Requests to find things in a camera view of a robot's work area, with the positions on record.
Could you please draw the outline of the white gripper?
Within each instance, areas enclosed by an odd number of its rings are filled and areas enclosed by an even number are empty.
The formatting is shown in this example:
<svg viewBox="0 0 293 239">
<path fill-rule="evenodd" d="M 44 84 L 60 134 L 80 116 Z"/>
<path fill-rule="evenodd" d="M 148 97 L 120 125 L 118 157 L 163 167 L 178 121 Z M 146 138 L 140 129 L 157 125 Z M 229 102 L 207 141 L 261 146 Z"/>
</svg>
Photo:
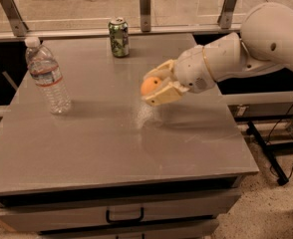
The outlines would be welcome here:
<svg viewBox="0 0 293 239">
<path fill-rule="evenodd" d="M 204 47 L 195 46 L 184 51 L 177 60 L 167 60 L 144 75 L 144 80 L 154 78 L 161 84 L 142 100 L 150 106 L 178 101 L 190 91 L 194 94 L 212 89 L 215 80 L 207 69 Z"/>
</svg>

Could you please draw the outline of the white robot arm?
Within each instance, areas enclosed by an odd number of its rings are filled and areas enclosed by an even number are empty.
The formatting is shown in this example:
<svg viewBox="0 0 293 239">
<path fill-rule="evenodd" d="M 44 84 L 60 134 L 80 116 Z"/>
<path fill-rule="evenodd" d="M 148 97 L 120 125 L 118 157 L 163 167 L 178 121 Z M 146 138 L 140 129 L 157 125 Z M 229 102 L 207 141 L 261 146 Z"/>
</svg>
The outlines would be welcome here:
<svg viewBox="0 0 293 239">
<path fill-rule="evenodd" d="M 267 2 L 253 7 L 232 32 L 194 46 L 144 76 L 142 100 L 150 106 L 199 94 L 231 78 L 261 76 L 286 68 L 293 72 L 293 10 Z"/>
</svg>

